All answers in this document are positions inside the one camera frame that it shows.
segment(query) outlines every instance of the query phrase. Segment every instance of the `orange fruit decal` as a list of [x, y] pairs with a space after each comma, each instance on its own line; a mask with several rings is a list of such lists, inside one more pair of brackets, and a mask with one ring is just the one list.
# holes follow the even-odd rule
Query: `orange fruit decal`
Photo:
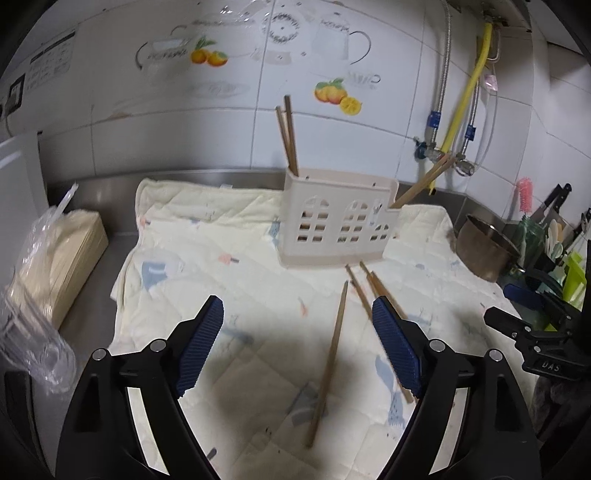
[[212, 67], [221, 67], [228, 63], [228, 56], [222, 51], [214, 51], [207, 59], [207, 62]]
[[338, 105], [343, 98], [347, 97], [347, 90], [343, 88], [343, 82], [343, 79], [320, 82], [316, 84], [314, 96], [321, 102]]
[[195, 50], [193, 53], [191, 53], [191, 61], [193, 63], [205, 63], [207, 62], [207, 59], [210, 55], [211, 52], [209, 50], [200, 48], [199, 50]]
[[361, 111], [361, 102], [354, 97], [343, 98], [339, 106], [345, 115], [357, 115]]

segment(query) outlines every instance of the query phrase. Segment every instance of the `pot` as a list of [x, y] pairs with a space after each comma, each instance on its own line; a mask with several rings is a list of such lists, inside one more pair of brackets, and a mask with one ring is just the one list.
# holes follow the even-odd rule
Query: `pot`
[[489, 282], [519, 260], [519, 251], [505, 235], [473, 215], [467, 215], [457, 236], [456, 253], [474, 275]]

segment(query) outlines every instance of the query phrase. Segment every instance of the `chopstick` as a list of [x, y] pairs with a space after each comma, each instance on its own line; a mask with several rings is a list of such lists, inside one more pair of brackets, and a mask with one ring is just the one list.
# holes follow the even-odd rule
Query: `chopstick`
[[450, 168], [456, 159], [450, 154], [445, 154], [442, 156], [439, 161], [433, 166], [431, 170], [427, 172], [427, 174], [418, 182], [416, 182], [412, 187], [410, 187], [398, 200], [396, 200], [390, 208], [400, 208], [403, 205], [406, 205], [410, 202], [413, 198], [415, 198], [422, 190], [424, 190], [427, 185], [429, 185], [433, 180], [438, 178], [443, 172], [445, 172], [448, 168]]
[[[382, 281], [377, 276], [376, 272], [374, 272], [374, 271], [370, 272], [368, 270], [368, 268], [365, 266], [365, 264], [363, 263], [363, 261], [359, 262], [359, 266], [365, 272], [365, 275], [367, 276], [367, 279], [368, 279], [368, 283], [371, 286], [371, 289], [374, 292], [374, 295], [376, 297], [380, 297], [380, 296], [386, 297], [388, 299], [388, 301], [390, 302], [390, 304], [392, 305], [392, 307], [394, 307], [394, 310], [396, 310], [396, 313], [398, 313], [398, 316], [402, 320], [407, 320], [408, 317], [403, 312], [402, 307], [398, 304], [398, 302], [394, 299], [392, 294], [384, 286]], [[407, 401], [407, 403], [412, 403], [414, 401], [413, 394], [409, 390], [407, 390], [406, 388], [404, 388], [402, 386], [402, 384], [400, 383], [400, 380], [398, 379], [398, 376], [396, 374], [394, 376], [396, 377], [396, 380], [398, 382], [398, 386], [400, 387], [400, 390], [402, 391], [402, 394], [404, 395], [404, 399]]]
[[335, 369], [336, 362], [336, 351], [339, 347], [340, 331], [343, 326], [343, 315], [345, 314], [345, 302], [347, 299], [347, 287], [348, 281], [345, 281], [343, 285], [343, 291], [340, 294], [339, 311], [336, 316], [335, 331], [333, 338], [330, 343], [329, 356], [326, 359], [326, 366], [324, 368], [324, 374], [322, 375], [322, 381], [320, 382], [320, 388], [318, 390], [318, 402], [316, 403], [316, 409], [314, 410], [314, 416], [308, 429], [308, 435], [306, 436], [305, 446], [311, 448], [314, 445], [314, 439], [316, 438], [316, 431], [320, 423], [320, 418], [324, 412], [324, 405], [326, 404], [326, 397], [329, 393], [330, 379], [332, 378], [333, 370]]
[[290, 161], [290, 169], [291, 172], [296, 176], [300, 176], [299, 169], [297, 167], [297, 154], [296, 154], [296, 132], [294, 131], [294, 118], [291, 112], [291, 97], [289, 95], [285, 95], [283, 97], [283, 101], [285, 102], [285, 116], [287, 117], [287, 134], [289, 135], [290, 139], [290, 147], [291, 147], [291, 161]]
[[363, 293], [363, 290], [361, 289], [361, 285], [357, 281], [357, 278], [355, 278], [355, 275], [353, 275], [353, 272], [351, 271], [351, 267], [349, 265], [345, 265], [345, 269], [346, 269], [347, 273], [349, 274], [349, 276], [351, 277], [351, 283], [353, 284], [353, 286], [355, 287], [355, 290], [357, 291], [357, 295], [359, 296], [359, 299], [361, 300], [361, 305], [363, 305], [363, 308], [365, 309], [365, 313], [368, 314], [369, 321], [373, 322], [372, 313], [371, 313], [371, 305], [369, 304], [368, 299], [365, 296], [365, 293]]
[[285, 147], [285, 156], [287, 157], [287, 162], [290, 166], [290, 170], [293, 173], [293, 168], [291, 168], [290, 139], [287, 136], [287, 127], [285, 126], [285, 119], [283, 118], [283, 112], [281, 111], [280, 106], [276, 106], [275, 111], [277, 113], [277, 122], [279, 123], [279, 130], [281, 131], [281, 139], [283, 140], [283, 146]]

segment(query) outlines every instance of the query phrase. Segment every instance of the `blue rubber gripper pad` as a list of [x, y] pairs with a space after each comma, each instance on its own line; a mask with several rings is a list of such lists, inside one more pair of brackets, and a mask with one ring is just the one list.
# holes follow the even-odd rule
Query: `blue rubber gripper pad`
[[193, 388], [205, 360], [212, 349], [217, 334], [223, 323], [223, 303], [216, 298], [205, 314], [203, 321], [195, 330], [189, 344], [183, 350], [178, 363], [177, 394], [182, 397], [184, 393]]
[[407, 338], [396, 323], [386, 304], [381, 299], [374, 301], [372, 320], [379, 340], [390, 360], [401, 385], [410, 390], [415, 397], [423, 391], [420, 362]]

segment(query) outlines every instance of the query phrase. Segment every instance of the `pipe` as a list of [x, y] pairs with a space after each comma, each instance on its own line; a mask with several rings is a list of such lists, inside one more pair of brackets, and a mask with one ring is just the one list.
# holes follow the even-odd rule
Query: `pipe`
[[476, 121], [476, 111], [478, 110], [478, 99], [480, 97], [480, 79], [476, 82], [474, 88], [474, 95], [472, 96], [472, 108], [470, 110], [470, 118], [468, 119], [468, 126], [466, 128], [466, 135], [464, 135], [464, 142], [462, 144], [462, 156], [466, 157], [466, 150], [468, 150], [468, 142], [474, 140], [476, 128], [474, 122]]
[[[470, 101], [470, 96], [473, 95], [474, 88], [476, 87], [476, 84], [480, 78], [480, 74], [482, 73], [484, 65], [486, 64], [488, 54], [491, 50], [491, 38], [492, 23], [490, 21], [487, 21], [484, 24], [484, 36], [482, 39], [482, 49], [480, 51], [480, 56], [478, 57], [478, 61], [476, 62], [476, 66], [474, 67], [474, 71], [472, 72], [472, 76], [470, 77], [468, 85], [466, 85], [466, 89], [462, 94], [459, 106], [457, 107], [456, 112], [453, 115], [452, 123], [447, 129], [447, 135], [445, 137], [445, 140], [443, 141], [443, 145], [441, 146], [441, 152], [443, 154], [449, 153], [449, 151], [452, 149], [453, 141], [456, 138], [457, 132], [462, 125], [462, 119], [464, 118], [464, 113], [466, 112], [468, 102]], [[429, 184], [429, 195], [432, 195], [434, 191], [435, 182], [432, 181]]]
[[441, 85], [439, 86], [439, 94], [437, 95], [437, 110], [431, 112], [429, 116], [428, 125], [432, 127], [431, 139], [429, 146], [435, 147], [437, 143], [437, 131], [439, 130], [439, 120], [441, 119], [441, 112], [443, 112], [443, 101], [445, 99], [445, 92], [447, 89], [447, 76], [449, 74], [449, 63], [452, 56], [452, 13], [449, 10], [447, 0], [440, 0], [445, 13], [445, 50], [443, 54], [443, 68], [441, 70]]

